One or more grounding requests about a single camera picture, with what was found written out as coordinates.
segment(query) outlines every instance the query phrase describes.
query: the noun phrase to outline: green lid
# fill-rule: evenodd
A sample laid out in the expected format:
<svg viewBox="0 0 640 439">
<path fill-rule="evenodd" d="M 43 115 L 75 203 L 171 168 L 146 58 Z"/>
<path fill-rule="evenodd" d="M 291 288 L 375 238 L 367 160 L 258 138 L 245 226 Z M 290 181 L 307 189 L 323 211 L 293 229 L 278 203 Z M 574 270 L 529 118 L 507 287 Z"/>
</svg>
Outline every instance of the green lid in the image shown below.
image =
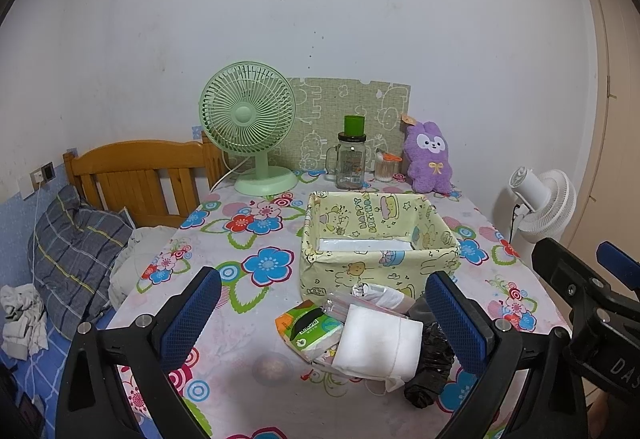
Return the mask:
<svg viewBox="0 0 640 439">
<path fill-rule="evenodd" d="M 364 116 L 346 115 L 344 116 L 344 135 L 349 137 L 360 137 L 364 135 Z"/>
</svg>

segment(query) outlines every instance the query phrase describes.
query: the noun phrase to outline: door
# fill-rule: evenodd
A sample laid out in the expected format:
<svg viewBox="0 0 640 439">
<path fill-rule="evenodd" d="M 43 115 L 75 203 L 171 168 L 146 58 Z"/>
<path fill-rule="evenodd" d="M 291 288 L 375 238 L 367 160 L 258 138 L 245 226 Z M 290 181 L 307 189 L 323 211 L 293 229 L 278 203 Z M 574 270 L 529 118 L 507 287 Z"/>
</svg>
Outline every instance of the door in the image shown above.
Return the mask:
<svg viewBox="0 0 640 439">
<path fill-rule="evenodd" d="M 596 115 L 591 177 L 585 175 L 584 202 L 579 206 L 578 198 L 562 243 L 606 278 L 614 291 L 635 299 L 597 264 L 595 252 L 600 242 L 610 241 L 640 260 L 640 14 L 631 0 L 591 0 L 591 7 L 600 37 L 598 71 L 608 71 L 598 108 L 604 122 L 598 133 Z"/>
</svg>

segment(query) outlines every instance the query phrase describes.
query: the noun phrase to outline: plastic bag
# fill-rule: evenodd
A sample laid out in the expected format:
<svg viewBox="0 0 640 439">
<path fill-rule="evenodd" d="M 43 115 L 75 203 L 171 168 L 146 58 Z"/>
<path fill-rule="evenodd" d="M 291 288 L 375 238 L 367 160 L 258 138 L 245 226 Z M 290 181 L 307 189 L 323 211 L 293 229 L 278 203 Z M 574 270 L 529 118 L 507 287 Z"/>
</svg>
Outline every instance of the plastic bag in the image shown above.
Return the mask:
<svg viewBox="0 0 640 439">
<path fill-rule="evenodd" d="M 401 318 L 406 318 L 406 316 L 396 313 L 391 309 L 385 309 L 384 307 L 379 307 L 375 305 L 373 302 L 366 301 L 363 298 L 359 298 L 352 294 L 347 293 L 329 293 L 324 301 L 322 301 L 322 311 L 331 318 L 335 318 L 336 320 L 345 323 L 347 321 L 347 313 L 349 312 L 350 305 L 357 305 L 358 307 L 366 307 L 367 309 L 371 309 L 372 311 L 378 311 L 380 313 L 392 314 L 393 316 L 400 316 Z"/>
<path fill-rule="evenodd" d="M 412 320 L 422 321 L 424 327 L 418 368 L 414 378 L 404 386 L 404 397 L 417 408 L 425 408 L 433 405 L 442 393 L 449 379 L 454 353 L 423 297 L 409 309 L 409 316 Z"/>
<path fill-rule="evenodd" d="M 386 285 L 358 283 L 351 288 L 351 294 L 400 314 L 405 314 L 415 304 L 410 296 Z"/>
</svg>

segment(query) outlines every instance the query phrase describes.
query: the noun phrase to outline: wooden headboard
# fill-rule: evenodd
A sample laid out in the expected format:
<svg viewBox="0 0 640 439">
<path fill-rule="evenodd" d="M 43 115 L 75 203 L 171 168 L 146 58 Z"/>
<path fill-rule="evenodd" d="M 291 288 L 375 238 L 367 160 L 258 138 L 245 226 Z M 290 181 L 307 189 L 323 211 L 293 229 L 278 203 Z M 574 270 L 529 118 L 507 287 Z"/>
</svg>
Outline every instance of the wooden headboard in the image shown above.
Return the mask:
<svg viewBox="0 0 640 439">
<path fill-rule="evenodd" d="M 222 152 L 202 134 L 202 143 L 162 140 L 123 141 L 95 148 L 75 157 L 63 155 L 66 176 L 92 206 L 98 209 L 129 210 L 137 226 L 177 228 L 195 210 L 200 200 L 194 168 L 204 168 L 209 187 L 224 172 Z M 170 215 L 158 170 L 167 170 L 180 215 Z M 106 206 L 100 198 L 96 181 Z"/>
</svg>

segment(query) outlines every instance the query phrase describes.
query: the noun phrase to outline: stuffed toy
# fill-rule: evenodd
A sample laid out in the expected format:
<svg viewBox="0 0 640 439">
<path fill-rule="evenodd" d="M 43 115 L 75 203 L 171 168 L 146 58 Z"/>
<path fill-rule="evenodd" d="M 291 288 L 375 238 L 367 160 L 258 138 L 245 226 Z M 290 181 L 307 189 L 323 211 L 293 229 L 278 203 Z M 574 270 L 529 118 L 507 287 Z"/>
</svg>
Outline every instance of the stuffed toy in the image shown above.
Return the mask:
<svg viewBox="0 0 640 439">
<path fill-rule="evenodd" d="M 449 165 L 449 149 L 433 121 L 408 125 L 403 149 L 411 161 L 407 175 L 414 180 L 415 192 L 451 193 L 453 170 Z"/>
</svg>

